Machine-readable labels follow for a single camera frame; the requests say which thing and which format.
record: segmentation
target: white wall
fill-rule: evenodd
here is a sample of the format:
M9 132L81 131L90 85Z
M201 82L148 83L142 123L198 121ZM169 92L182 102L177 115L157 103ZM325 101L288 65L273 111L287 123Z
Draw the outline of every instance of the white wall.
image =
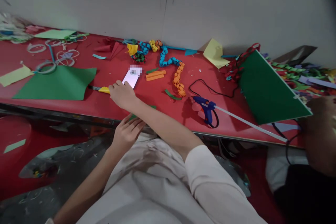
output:
M309 61L336 67L334 0L7 0L0 9L57 28L200 49L212 37L224 53L254 42L276 58L317 46Z

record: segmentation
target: blue glue gun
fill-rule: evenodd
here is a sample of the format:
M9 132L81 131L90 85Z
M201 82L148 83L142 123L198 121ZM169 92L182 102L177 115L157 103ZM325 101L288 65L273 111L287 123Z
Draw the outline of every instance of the blue glue gun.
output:
M201 105L203 111L204 111L204 115L205 115L205 120L204 122L206 124L209 124L212 128L216 128L212 126L212 115L211 115L211 111L213 110L215 112L215 107L216 103L209 101L207 99L204 99L203 97L200 96L193 96L193 99L195 102L197 102L198 104Z

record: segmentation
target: red stool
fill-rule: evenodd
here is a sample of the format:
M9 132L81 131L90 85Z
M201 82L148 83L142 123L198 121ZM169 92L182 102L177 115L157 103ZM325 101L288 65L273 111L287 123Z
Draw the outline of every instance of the red stool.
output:
M86 142L79 128L61 132L49 121L30 121L18 116L0 118L0 201L51 184L55 177L20 178L19 173L41 152ZM25 144L4 153L6 147L25 139Z

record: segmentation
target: wrist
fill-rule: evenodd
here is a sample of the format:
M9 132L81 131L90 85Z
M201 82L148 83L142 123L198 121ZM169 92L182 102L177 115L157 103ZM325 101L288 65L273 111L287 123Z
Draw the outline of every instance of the wrist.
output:
M127 111L132 114L136 114L137 109L139 108L141 103L142 101L138 97L136 97L135 100L130 104L129 109L127 109Z

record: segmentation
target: white stick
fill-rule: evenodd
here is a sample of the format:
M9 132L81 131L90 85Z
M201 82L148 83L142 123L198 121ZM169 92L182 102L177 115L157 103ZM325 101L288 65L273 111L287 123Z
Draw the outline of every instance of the white stick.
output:
M278 136L278 135L276 135L276 134L274 134L274 133L272 133L272 132L269 132L269 131L267 131L267 130L265 130L265 129L263 129L263 128L260 128L260 127L258 127L257 125L254 125L254 124L252 124L252 123L250 123L250 122L244 120L243 118L241 118L241 117L239 117L239 116L237 116L237 115L235 115L235 114L232 114L231 112L229 112L229 111L227 111L227 110L225 110L225 109L222 109L222 108L217 107L217 106L214 106L214 107L215 107L216 109L219 109L219 110L223 111L224 113L226 113L226 114L228 114L228 115L230 115L230 116L232 116L232 117L238 119L239 121L241 121L241 122L243 122L243 123L245 123L245 124L251 126L252 128L255 128L256 130L259 130L259 131L261 131L261 132L263 132L263 133L265 133L265 134L267 134L267 135L269 135L269 136L271 136L271 137L274 137L274 138L276 138L276 139L278 139L278 140L280 140L280 141L287 142L287 139L286 139L286 138L283 138L283 137Z

